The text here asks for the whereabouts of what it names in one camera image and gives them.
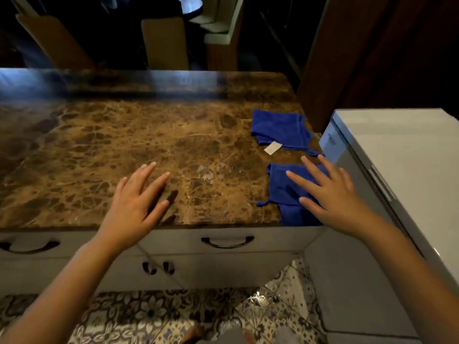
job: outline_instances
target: fingers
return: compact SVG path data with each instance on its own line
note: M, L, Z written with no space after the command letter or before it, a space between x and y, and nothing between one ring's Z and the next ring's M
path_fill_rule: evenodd
M301 197L299 199L300 204L304 206L306 209L308 209L314 216L316 216L319 221L322 222L321 217L324 215L325 210L317 205L315 202L313 202L310 198L306 197Z
M153 181L146 190L141 194L142 201L147 206L153 201L158 193L164 188L170 178L170 173L166 172Z
M146 217L146 219L143 220L142 225L145 226L148 231L151 231L154 226L158 225L168 208L169 201L163 200L156 205L153 211Z
M343 168L340 168L340 173L344 182L344 186L346 186L346 189L351 193L355 193L354 184L352 182L351 176Z
M299 185L303 190L307 191L308 193L311 193L314 197L316 197L316 195L320 191L320 186L316 185L315 183L312 183L311 181L303 179L301 176L295 174L294 172L286 171L285 174L289 179L291 179L293 182Z
M325 169L327 169L330 179L335 181L342 182L342 176L336 166L334 166L328 159L326 159L323 155L317 156L318 160L322 163Z
M303 162L304 166L306 167L307 171L314 177L317 183L321 186L325 185L330 181L327 175L321 172L313 162L311 162L306 156L301 157L301 161Z
M152 173L153 169L155 169L155 166L156 162L152 162L148 166L143 164L140 168L138 168L128 181L127 186L129 186L129 191L140 195L143 187L145 186L146 180Z
M121 192L123 191L124 186L126 185L126 182L128 181L127 177L123 177L119 182L118 185L116 186L115 193L113 194L113 201L112 203L115 203L119 200L119 197L121 196Z

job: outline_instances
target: blue towel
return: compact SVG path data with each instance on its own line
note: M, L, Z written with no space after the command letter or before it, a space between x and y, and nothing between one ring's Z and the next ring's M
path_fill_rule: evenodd
M317 167L328 176L328 172L322 165ZM322 223L298 201L300 197L307 197L318 204L317 199L289 179L285 174L287 170L313 183L317 183L304 166L271 163L267 168L269 174L269 199L265 202L258 202L257 206L277 203L280 210L281 224L284 226L321 226Z
M298 113L273 113L253 110L252 136L259 145L269 145L273 141L282 144L284 150L303 150L316 157L319 152L309 148L312 133L304 126L306 117Z

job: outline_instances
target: tiled floor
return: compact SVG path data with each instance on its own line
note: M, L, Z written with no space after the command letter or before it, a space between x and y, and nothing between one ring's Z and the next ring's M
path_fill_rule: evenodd
M0 300L0 335L35 298ZM69 343L179 344L194 323L204 326L208 339L238 325L250 329L257 343L274 344L275 331L287 326L300 344L325 343L317 311L307 269L298 258L261 288L99 294Z

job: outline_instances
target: round table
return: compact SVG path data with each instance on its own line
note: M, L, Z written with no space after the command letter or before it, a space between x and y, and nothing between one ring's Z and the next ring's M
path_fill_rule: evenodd
M202 13L202 0L179 0L182 4L183 19L189 21Z

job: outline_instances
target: towel label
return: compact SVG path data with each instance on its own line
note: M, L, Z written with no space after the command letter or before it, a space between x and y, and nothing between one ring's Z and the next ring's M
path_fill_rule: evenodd
M277 151L281 147L282 147L282 144L279 144L278 142L273 141L267 148L264 149L264 151L268 155L272 155L275 151Z

